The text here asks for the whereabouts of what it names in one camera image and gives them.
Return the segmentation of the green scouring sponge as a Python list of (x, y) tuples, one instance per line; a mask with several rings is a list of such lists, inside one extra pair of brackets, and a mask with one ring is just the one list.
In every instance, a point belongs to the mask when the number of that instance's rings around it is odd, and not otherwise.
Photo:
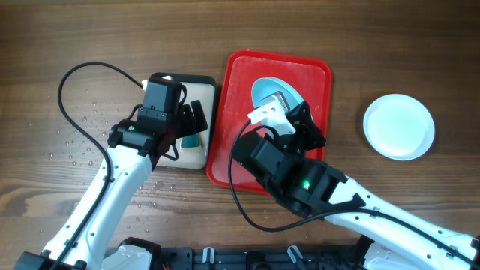
[(197, 134), (186, 136), (182, 138), (181, 148), (182, 149), (195, 149), (201, 146), (200, 138)]

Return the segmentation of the light blue plate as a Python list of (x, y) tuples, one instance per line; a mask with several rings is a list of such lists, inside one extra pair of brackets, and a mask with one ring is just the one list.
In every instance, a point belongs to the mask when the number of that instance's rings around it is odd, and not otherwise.
[(255, 108), (270, 103), (276, 98), (285, 113), (305, 101), (289, 83), (276, 77), (257, 79), (252, 86), (251, 97)]

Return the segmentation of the white plate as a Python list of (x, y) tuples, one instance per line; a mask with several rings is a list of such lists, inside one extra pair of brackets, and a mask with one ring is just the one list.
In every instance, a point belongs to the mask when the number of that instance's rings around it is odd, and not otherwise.
[(434, 144), (434, 119), (423, 103), (405, 94), (387, 94), (366, 109), (363, 131), (370, 146), (395, 161), (411, 161)]

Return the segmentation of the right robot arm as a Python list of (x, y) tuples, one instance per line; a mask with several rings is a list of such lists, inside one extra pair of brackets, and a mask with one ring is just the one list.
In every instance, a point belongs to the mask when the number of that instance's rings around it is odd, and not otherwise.
[(248, 115), (229, 161), (237, 161), (276, 202), (301, 220), (360, 233), (357, 263), (364, 269), (478, 269), (479, 240), (436, 226), (373, 195), (356, 180), (306, 152), (324, 146), (307, 102), (277, 101)]

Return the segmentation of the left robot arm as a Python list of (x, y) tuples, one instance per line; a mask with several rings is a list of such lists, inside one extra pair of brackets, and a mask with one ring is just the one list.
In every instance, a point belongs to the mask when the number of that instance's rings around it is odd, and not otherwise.
[(125, 239), (111, 255), (107, 246), (136, 190), (176, 140), (209, 127), (199, 100), (187, 102), (202, 86), (216, 88), (210, 76), (154, 73), (143, 81), (145, 97), (136, 120), (112, 127), (108, 149), (85, 195), (66, 224), (39, 254), (25, 251), (16, 269), (164, 269), (161, 246)]

